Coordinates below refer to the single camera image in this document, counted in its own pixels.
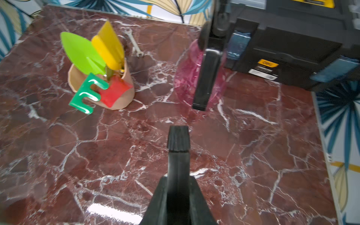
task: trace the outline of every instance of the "yellow plastic scoop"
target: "yellow plastic scoop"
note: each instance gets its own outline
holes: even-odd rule
[[[110,69],[124,68],[124,48],[109,21],[105,22],[91,43]]]

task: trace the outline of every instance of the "yellow leaf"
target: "yellow leaf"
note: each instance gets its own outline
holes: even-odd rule
[[[160,8],[163,8],[174,15],[179,15],[179,10],[177,9],[174,2],[171,0],[143,0],[143,1],[146,3],[157,5]]]
[[[336,193],[338,195],[340,210],[344,211],[346,204],[347,204],[347,198],[348,198],[347,173],[345,170],[344,163],[335,172],[334,180],[335,180],[335,189],[336,189]]]
[[[11,23],[14,26],[15,32],[21,35],[21,24],[18,11],[12,5],[7,3],[5,0],[0,0],[0,8],[8,15],[11,20]]]
[[[186,13],[189,10],[192,0],[177,0],[182,13]]]
[[[206,22],[204,13],[197,13],[191,15],[190,24],[195,26],[202,26]]]

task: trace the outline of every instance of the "green plastic trowel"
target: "green plastic trowel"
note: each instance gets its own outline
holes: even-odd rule
[[[106,75],[105,61],[88,39],[69,32],[61,32],[60,38],[66,55],[82,73]]]

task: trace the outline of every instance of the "toy garden tool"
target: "toy garden tool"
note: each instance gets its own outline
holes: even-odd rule
[[[109,108],[111,108],[116,100],[120,98],[127,90],[133,86],[119,76],[112,76],[110,80],[110,87],[106,90],[99,90],[101,101]]]
[[[81,72],[106,75],[105,61],[88,39],[69,32],[61,32],[60,37],[65,53]]]
[[[91,43],[110,69],[124,68],[124,48],[109,21],[105,22]]]
[[[101,89],[108,89],[109,84],[106,81],[103,81],[102,79],[98,78],[94,74],[90,73],[87,78],[84,80],[82,85],[80,86],[79,90],[75,94],[75,96],[70,101],[69,105],[72,107],[77,108],[78,110],[82,111],[86,114],[92,114],[93,108],[86,105],[82,102],[82,99],[87,97],[93,101],[99,101],[101,99],[101,96],[99,93],[96,93],[95,91],[91,90],[90,86],[92,84],[97,85]]]

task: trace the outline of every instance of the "blue leaf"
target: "blue leaf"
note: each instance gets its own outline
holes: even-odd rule
[[[93,5],[96,5],[96,3],[98,2],[98,0],[94,1],[94,0],[82,0],[80,2],[80,4],[78,4],[78,7],[86,7],[88,9],[94,9]]]
[[[341,83],[341,86],[344,88],[344,90],[346,91],[346,93],[350,93],[350,92],[351,92],[351,86],[350,86],[350,84],[348,84],[347,82]]]
[[[327,89],[325,92],[326,92],[327,94],[329,94],[329,95],[332,95],[332,96],[334,96],[334,97],[339,98],[339,96],[337,95],[338,93],[336,92],[336,90]]]
[[[9,32],[9,36],[10,36],[10,40],[11,40],[11,44],[14,45],[15,44],[15,30],[14,30],[14,26],[11,23],[11,20],[9,19],[8,15],[3,11],[2,8],[0,8],[0,13],[3,16],[5,23],[6,23],[6,27],[8,28],[8,32]]]
[[[24,33],[26,31],[26,22],[24,20],[24,16],[22,14],[22,12],[16,8],[16,10],[18,11],[18,14],[19,14],[19,19],[20,19],[20,25],[21,25],[21,32]]]
[[[322,105],[319,107],[320,113],[321,115],[326,115],[328,113],[331,113],[332,116],[336,114],[336,109],[337,108],[342,108],[342,105]]]
[[[0,56],[1,56],[2,58],[5,57],[5,54],[1,51],[1,49],[0,49]]]
[[[48,1],[49,1],[49,3],[55,4],[55,5],[61,5],[59,0],[48,0]]]
[[[328,101],[322,101],[322,102],[318,101],[318,105],[319,105],[319,106],[322,106],[322,107],[325,107],[325,106],[331,106],[331,105],[333,105],[333,106],[334,106],[334,104],[333,104],[333,103],[328,102]]]
[[[350,106],[348,114],[347,114],[346,128],[345,128],[345,140],[344,140],[345,171],[347,171],[349,169],[349,161],[350,161],[352,112],[353,112],[353,108],[352,108],[352,106]]]
[[[125,14],[125,15],[129,15],[127,12],[125,12],[124,10],[120,9],[117,5],[111,3],[111,2],[108,2],[111,6],[114,7],[114,9],[116,10],[116,12],[118,13],[121,13],[121,14]]]
[[[320,110],[321,122],[326,123],[329,119],[331,119],[334,115],[336,115],[342,109],[343,109],[342,106],[336,106],[328,111]]]
[[[65,5],[68,5],[68,6],[76,6],[77,4],[79,4],[82,0],[76,0],[76,1],[72,1],[70,3],[67,3]]]
[[[109,4],[107,2],[104,3],[104,8],[106,12],[112,12],[111,7],[109,6]]]
[[[133,7],[133,6],[130,6],[130,5],[126,4],[126,3],[122,3],[122,2],[116,1],[116,0],[113,0],[113,2],[116,2],[116,3],[118,3],[118,4],[121,5],[121,6],[124,6],[124,7],[128,8],[128,9],[131,9],[132,11],[135,11],[135,12],[138,12],[138,13],[141,13],[141,14],[144,14],[144,15],[147,15],[148,17],[152,17],[152,15],[150,15],[150,14],[144,12],[144,11],[141,11],[140,9],[137,9],[137,8],[135,8],[135,7]]]
[[[328,145],[328,153],[331,154],[333,152],[333,147],[336,141],[337,134],[339,133],[340,125],[342,119],[344,118],[345,111],[336,119],[336,124],[334,126],[334,131],[330,137],[329,145]]]
[[[194,4],[186,13],[183,13],[183,15],[191,15],[204,12],[209,7],[209,5],[211,5],[211,3],[212,0],[195,0]]]
[[[76,3],[74,3],[71,6],[80,7],[80,8],[89,8],[89,6],[94,2],[95,1],[93,0],[80,0],[80,1],[76,1]]]
[[[99,4],[99,1],[94,1],[88,6],[89,9],[103,10],[103,5]]]
[[[359,121],[359,114],[356,110],[356,106],[354,111],[354,131],[355,131],[355,138],[357,143],[357,150],[360,153],[360,121]]]
[[[360,93],[360,83],[359,81],[354,81],[357,83],[357,87],[356,87],[356,93]]]
[[[346,222],[346,213],[344,214],[344,217],[342,218],[342,224],[343,225],[360,225],[359,223],[353,224],[353,223],[348,223]]]
[[[138,5],[153,5],[151,3],[146,3],[144,1],[140,1],[140,0],[122,0],[122,1],[125,1],[125,2],[128,2],[128,3],[134,3],[134,4],[138,4]]]
[[[8,43],[8,40],[5,38],[4,34],[0,30],[0,39],[2,40],[3,44],[5,45],[6,49],[10,51],[10,45]]]
[[[345,98],[348,95],[348,92],[345,90],[345,88],[341,87],[341,85],[336,85],[332,89],[330,89],[331,93],[334,93],[339,98]]]
[[[324,135],[327,136],[329,134],[329,132],[334,128],[337,127],[337,124],[340,123],[345,115],[346,110],[344,110],[340,115],[338,115],[338,117],[336,117],[336,119],[334,119],[334,121],[332,123],[330,123],[330,125],[324,130]]]

